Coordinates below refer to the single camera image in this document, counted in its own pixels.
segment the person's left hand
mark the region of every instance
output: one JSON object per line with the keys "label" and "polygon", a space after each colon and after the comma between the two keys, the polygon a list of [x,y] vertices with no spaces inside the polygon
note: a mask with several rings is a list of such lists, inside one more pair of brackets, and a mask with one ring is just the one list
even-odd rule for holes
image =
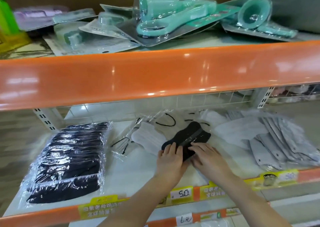
{"label": "person's left hand", "polygon": [[171,191],[180,181],[188,168],[189,161],[182,162],[182,146],[177,148],[176,143],[166,146],[158,152],[157,168],[154,178],[160,179],[161,184]]}

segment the black insole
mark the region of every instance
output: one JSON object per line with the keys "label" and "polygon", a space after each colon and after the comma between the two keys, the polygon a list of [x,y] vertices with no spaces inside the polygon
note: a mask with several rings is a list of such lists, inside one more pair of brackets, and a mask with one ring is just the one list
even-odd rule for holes
{"label": "black insole", "polygon": [[171,139],[165,142],[161,149],[164,150],[168,144],[173,144],[174,142],[177,146],[183,146],[183,161],[187,160],[195,154],[194,151],[189,150],[188,147],[192,146],[191,142],[194,143],[206,143],[211,137],[211,134],[204,131],[198,122],[191,122],[188,127],[180,130]]}

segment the green and yellow object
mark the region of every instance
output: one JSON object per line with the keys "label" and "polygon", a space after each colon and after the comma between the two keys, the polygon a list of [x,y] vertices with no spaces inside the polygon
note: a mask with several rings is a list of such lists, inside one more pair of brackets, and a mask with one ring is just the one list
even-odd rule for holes
{"label": "green and yellow object", "polygon": [[31,43],[24,31],[20,31],[14,14],[6,0],[0,0],[0,53]]}

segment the person's right hand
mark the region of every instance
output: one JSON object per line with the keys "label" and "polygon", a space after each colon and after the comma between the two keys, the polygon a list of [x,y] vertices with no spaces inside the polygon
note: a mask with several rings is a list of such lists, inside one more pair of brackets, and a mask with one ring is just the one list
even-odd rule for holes
{"label": "person's right hand", "polygon": [[207,143],[191,143],[189,150],[196,153],[191,161],[195,168],[219,187],[230,183],[235,175],[223,157]]}

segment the hand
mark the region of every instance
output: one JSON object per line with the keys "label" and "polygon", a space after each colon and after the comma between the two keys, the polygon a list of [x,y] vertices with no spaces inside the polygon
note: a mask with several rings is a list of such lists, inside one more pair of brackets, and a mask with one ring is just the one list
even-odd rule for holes
{"label": "hand", "polygon": [[158,152],[154,178],[160,179],[161,184],[171,191],[186,172],[188,165],[188,161],[182,162],[182,146],[179,146],[176,152],[176,143],[169,144],[164,151]]}
{"label": "hand", "polygon": [[191,143],[192,150],[196,155],[191,159],[195,168],[205,175],[210,181],[221,188],[230,182],[235,175],[216,149],[206,143]]}

